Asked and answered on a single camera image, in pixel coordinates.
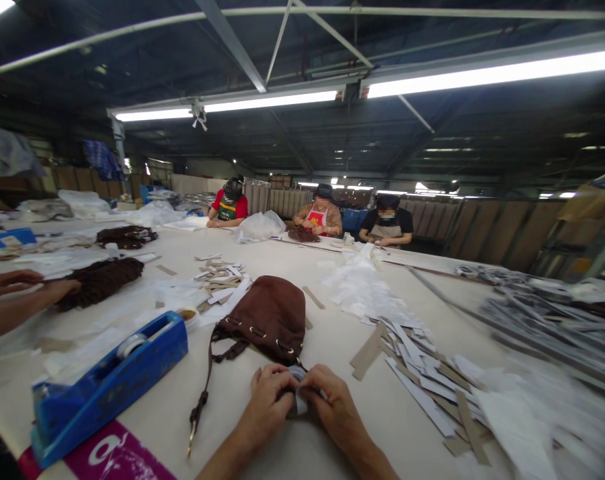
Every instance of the blue cloth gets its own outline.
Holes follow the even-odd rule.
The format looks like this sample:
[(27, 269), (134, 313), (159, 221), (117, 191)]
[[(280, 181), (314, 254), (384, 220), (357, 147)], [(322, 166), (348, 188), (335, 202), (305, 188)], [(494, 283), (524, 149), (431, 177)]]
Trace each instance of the blue cloth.
[(85, 140), (87, 161), (98, 172), (102, 181), (123, 181), (125, 174), (121, 164), (105, 142)]

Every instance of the red shirt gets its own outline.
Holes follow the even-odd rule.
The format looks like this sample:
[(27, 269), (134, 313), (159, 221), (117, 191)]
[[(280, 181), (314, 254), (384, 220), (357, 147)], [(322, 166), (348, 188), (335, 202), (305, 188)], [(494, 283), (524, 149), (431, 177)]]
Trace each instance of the red shirt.
[[(216, 195), (216, 201), (211, 204), (211, 207), (218, 211), (221, 209), (221, 200), (223, 199), (223, 190), (218, 190), (218, 195)], [(236, 218), (245, 218), (249, 216), (249, 204), (247, 203), (247, 197), (244, 195), (238, 200), (236, 203)]]

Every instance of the apron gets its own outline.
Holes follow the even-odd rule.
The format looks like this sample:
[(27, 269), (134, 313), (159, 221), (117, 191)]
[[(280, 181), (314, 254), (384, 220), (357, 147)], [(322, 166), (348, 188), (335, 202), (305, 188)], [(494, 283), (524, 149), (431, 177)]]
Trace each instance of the apron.
[(236, 205), (238, 202), (228, 202), (224, 197), (221, 199), (221, 208), (218, 210), (218, 220), (229, 221), (236, 219)]
[[(315, 227), (324, 227), (327, 224), (327, 212), (329, 212), (329, 207), (327, 207), (327, 210), (325, 210), (324, 212), (314, 210), (315, 207), (316, 207), (316, 204), (314, 203), (314, 206), (311, 207), (311, 210), (307, 214), (306, 220), (309, 220), (311, 222), (311, 224), (314, 226), (314, 228)], [(321, 233), (320, 236), (326, 237), (327, 234)]]
[[(400, 238), (402, 237), (402, 229), (400, 225), (393, 225), (392, 227), (381, 227), (380, 225), (374, 225), (369, 232), (369, 237), (374, 240), (382, 240), (383, 238)], [(395, 248), (400, 249), (400, 245), (388, 245), (385, 248)]]

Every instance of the blue tape dispenser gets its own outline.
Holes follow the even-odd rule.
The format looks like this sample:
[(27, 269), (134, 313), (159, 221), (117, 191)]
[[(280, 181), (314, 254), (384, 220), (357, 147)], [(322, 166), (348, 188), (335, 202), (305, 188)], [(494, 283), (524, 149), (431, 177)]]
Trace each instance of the blue tape dispenser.
[(46, 469), (140, 398), (189, 350), (185, 321), (168, 311), (138, 330), (74, 385), (32, 386), (34, 455)]

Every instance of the brown leather bag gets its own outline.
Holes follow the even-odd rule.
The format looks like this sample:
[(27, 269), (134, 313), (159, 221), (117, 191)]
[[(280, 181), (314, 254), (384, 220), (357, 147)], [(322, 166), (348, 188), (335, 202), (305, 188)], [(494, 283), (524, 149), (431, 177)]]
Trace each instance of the brown leather bag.
[[(304, 293), (296, 285), (278, 277), (259, 277), (245, 296), (225, 318), (220, 320), (209, 341), (209, 370), (205, 390), (191, 411), (191, 441), (198, 428), (201, 411), (207, 403), (207, 387), (212, 361), (233, 360), (253, 344), (271, 361), (285, 366), (301, 365), (304, 339)], [(211, 345), (227, 338), (237, 342), (222, 355), (213, 355)]]

